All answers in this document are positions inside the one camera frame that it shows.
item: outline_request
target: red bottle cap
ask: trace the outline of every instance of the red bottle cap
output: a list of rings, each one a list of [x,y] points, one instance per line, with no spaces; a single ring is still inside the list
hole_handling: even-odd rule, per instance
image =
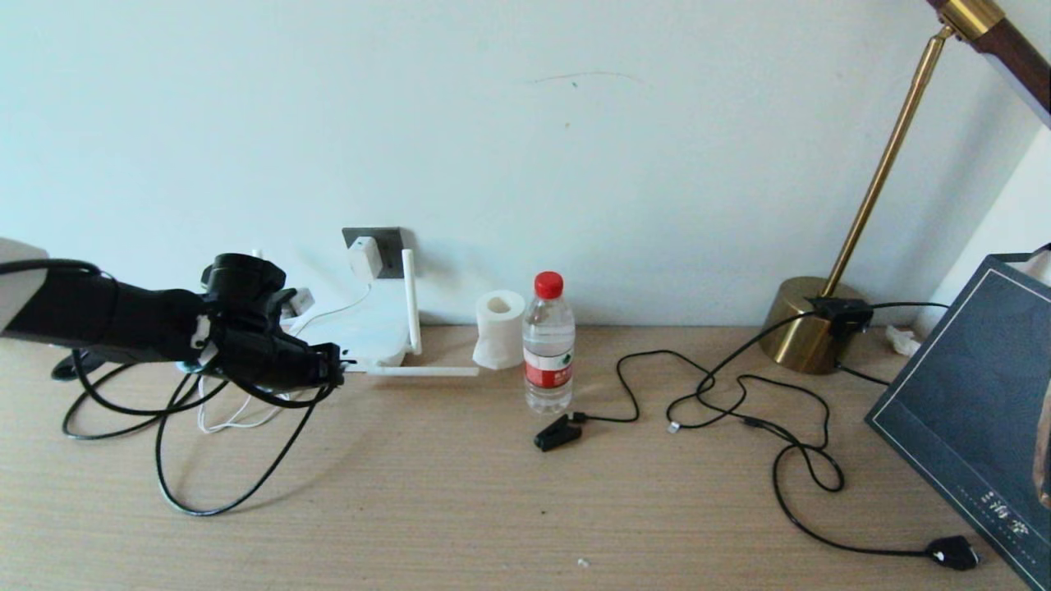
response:
[[[536,295],[542,300],[554,300],[562,294],[562,276],[555,271],[543,271],[533,281]]]

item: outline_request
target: lamp base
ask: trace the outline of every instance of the lamp base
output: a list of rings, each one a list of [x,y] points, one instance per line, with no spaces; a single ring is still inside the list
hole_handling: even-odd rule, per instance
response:
[[[767,328],[802,312],[813,310],[807,298],[817,298],[825,280],[817,277],[796,277],[781,284],[778,294],[766,315]],[[842,283],[832,293],[834,298],[863,300]],[[790,322],[764,337],[759,346],[775,363],[800,373],[831,373],[836,360],[843,356],[852,333],[833,338],[829,333],[831,321],[818,317],[804,317]]]

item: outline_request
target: wall scratch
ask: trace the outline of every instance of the wall scratch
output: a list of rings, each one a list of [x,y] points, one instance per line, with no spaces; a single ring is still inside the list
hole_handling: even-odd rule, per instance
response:
[[[582,76],[612,76],[615,78],[626,78],[633,82],[638,82],[639,84],[644,84],[644,82],[634,76],[628,76],[626,74],[620,74],[619,72],[578,72],[575,74],[562,74],[559,76],[549,76],[548,78],[538,78],[536,80],[530,80],[530,84],[539,84],[541,82],[551,82],[552,80],[565,80],[566,78],[579,78]]]

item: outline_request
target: robotic arm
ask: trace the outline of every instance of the robotic arm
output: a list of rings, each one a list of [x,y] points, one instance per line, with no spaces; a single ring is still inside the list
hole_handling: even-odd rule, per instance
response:
[[[310,346],[280,327],[285,272],[220,254],[207,291],[150,291],[89,263],[46,259],[0,239],[0,337],[86,350],[116,363],[178,362],[239,385],[287,391],[343,384],[339,348]]]

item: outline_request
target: desk surface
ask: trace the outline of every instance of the desk surface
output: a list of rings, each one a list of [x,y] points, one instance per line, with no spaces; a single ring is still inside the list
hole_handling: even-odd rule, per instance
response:
[[[583,328],[574,408],[628,413],[613,369],[625,353],[672,348],[710,367],[754,331]],[[475,339],[473,327],[425,329],[417,361],[468,365]],[[729,421],[665,431],[664,407],[698,380],[671,358],[625,367],[639,423],[590,423],[582,440],[549,453],[532,437],[551,420],[526,406],[517,370],[477,379],[348,375],[253,498],[218,517],[184,516],[158,491],[154,431],[97,443],[62,436],[59,422],[80,392],[47,379],[63,355],[0,341],[3,589],[1025,589],[862,422],[879,386],[842,373],[792,373],[758,350],[728,366],[713,400],[736,395],[729,378],[759,372],[809,386],[832,407],[829,451],[846,490],[818,489],[798,456],[784,466],[788,503],[805,523],[879,548],[923,548],[962,533],[985,562],[960,573],[811,541],[774,497],[780,440]],[[850,361],[884,376],[904,365],[869,335]],[[105,391],[161,405],[178,376],[167,364],[132,368]],[[818,441],[816,403],[749,390],[742,409]],[[210,405],[212,416],[240,405],[240,393],[225,395]],[[178,416],[165,437],[169,483],[199,506],[239,495],[298,412],[212,435],[197,431],[195,413]],[[694,403],[680,412],[683,422],[702,416]],[[89,409],[78,426],[129,424],[122,421]]]

